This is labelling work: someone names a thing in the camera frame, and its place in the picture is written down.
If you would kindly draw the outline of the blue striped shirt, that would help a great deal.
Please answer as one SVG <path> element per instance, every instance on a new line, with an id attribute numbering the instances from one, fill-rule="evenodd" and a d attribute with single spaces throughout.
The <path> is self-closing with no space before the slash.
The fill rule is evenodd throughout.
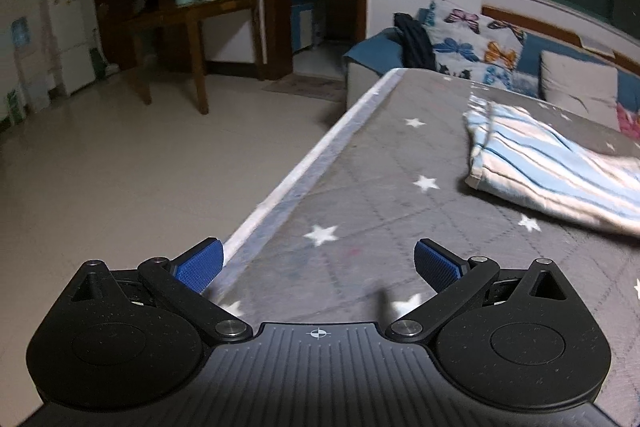
<path id="1" fill-rule="evenodd" d="M 593 230 L 639 235 L 639 161 L 567 139 L 523 107 L 472 95 L 465 183 Z"/>

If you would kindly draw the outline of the grey star patterned table cover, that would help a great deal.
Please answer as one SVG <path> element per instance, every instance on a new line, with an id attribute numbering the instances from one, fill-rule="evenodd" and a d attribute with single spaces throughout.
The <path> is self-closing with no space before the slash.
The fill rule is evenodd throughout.
<path id="1" fill-rule="evenodd" d="M 474 190 L 465 182 L 471 96 L 525 108 L 568 139 L 614 157 L 639 144 L 536 98 L 422 70 L 391 72 L 292 170 L 224 245 L 209 296 L 252 325 L 389 322 L 433 291 L 413 248 L 428 237 L 467 258 L 525 269 L 552 259 L 612 350 L 599 407 L 639 421 L 639 243 Z"/>

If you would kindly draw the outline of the doormat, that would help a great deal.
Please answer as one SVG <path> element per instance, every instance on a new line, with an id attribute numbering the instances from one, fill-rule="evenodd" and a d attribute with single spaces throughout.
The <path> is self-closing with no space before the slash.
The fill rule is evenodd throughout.
<path id="1" fill-rule="evenodd" d="M 262 90 L 335 103 L 346 98 L 345 81 L 324 76 L 291 74 L 279 80 L 268 81 Z"/>

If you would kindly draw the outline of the black backpack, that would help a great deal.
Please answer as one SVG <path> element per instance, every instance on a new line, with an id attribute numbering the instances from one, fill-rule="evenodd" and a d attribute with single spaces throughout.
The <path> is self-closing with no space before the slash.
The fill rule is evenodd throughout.
<path id="1" fill-rule="evenodd" d="M 423 26 L 406 13 L 394 14 L 394 26 L 402 49 L 402 66 L 435 70 L 435 53 Z"/>

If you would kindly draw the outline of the blue sofa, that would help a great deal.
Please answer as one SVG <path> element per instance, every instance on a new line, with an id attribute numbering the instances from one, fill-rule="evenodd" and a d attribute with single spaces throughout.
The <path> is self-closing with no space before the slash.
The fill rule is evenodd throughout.
<path id="1" fill-rule="evenodd" d="M 576 60 L 612 66 L 617 69 L 617 104 L 631 112 L 639 113 L 639 64 L 617 52 L 605 56 L 588 50 L 574 31 L 535 20 L 520 14 L 485 6 L 483 13 L 489 17 L 511 23 L 526 33 L 524 49 L 513 74 L 516 92 L 529 96 L 541 95 L 540 54 L 550 51 L 576 58 Z M 356 44 L 345 55 L 349 70 L 348 89 L 357 93 L 356 82 L 361 80 L 369 88 L 374 76 L 381 77 L 394 68 L 403 68 L 402 49 L 397 40 L 396 28 L 386 28 L 379 34 Z"/>

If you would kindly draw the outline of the green broom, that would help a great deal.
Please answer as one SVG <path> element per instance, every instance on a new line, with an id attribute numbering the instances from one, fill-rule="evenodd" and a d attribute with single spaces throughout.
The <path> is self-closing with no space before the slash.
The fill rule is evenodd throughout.
<path id="1" fill-rule="evenodd" d="M 107 62 L 100 51 L 98 30 L 93 28 L 92 40 L 90 44 L 91 63 L 96 74 L 96 80 L 104 80 L 106 78 Z"/>

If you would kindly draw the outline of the butterfly patterned cushion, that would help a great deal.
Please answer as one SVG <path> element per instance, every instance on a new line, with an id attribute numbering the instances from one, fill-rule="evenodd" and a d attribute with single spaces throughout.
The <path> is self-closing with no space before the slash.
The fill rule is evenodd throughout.
<path id="1" fill-rule="evenodd" d="M 446 0 L 420 9 L 437 72 L 511 90 L 526 33 L 503 20 L 473 13 Z"/>

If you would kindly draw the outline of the beige pillow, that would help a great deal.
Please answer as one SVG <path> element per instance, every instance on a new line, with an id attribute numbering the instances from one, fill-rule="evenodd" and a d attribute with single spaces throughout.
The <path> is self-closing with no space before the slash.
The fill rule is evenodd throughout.
<path id="1" fill-rule="evenodd" d="M 570 113 L 620 130 L 617 69 L 542 51 L 540 81 L 544 99 Z"/>

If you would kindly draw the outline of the white refrigerator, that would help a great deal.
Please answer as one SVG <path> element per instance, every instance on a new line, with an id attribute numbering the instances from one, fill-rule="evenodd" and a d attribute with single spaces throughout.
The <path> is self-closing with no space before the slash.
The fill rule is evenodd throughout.
<path id="1" fill-rule="evenodd" d="M 58 90 L 65 96 L 96 80 L 79 0 L 46 0 L 49 56 Z"/>

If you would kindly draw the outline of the pink cloth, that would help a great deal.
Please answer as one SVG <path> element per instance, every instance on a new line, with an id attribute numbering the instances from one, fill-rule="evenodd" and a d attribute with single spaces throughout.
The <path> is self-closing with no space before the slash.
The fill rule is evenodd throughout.
<path id="1" fill-rule="evenodd" d="M 626 135 L 627 138 L 634 141 L 640 141 L 640 115 L 639 113 L 631 112 L 626 109 L 622 104 L 616 105 L 618 127 L 620 127 L 620 133 Z"/>

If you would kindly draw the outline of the wooden table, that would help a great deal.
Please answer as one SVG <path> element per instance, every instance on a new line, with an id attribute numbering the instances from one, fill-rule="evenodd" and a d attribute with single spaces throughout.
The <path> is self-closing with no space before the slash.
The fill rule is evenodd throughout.
<path id="1" fill-rule="evenodd" d="M 202 21 L 241 11 L 250 12 L 250 34 L 254 51 L 256 78 L 264 80 L 264 50 L 262 49 L 262 22 L 259 0 L 214 0 L 177 6 L 168 10 L 137 16 L 122 24 L 130 35 L 138 62 L 142 61 L 142 32 L 151 28 L 183 25 L 188 35 L 192 76 L 196 94 L 196 108 L 202 115 L 209 112 L 205 81 L 205 58 L 202 43 Z"/>

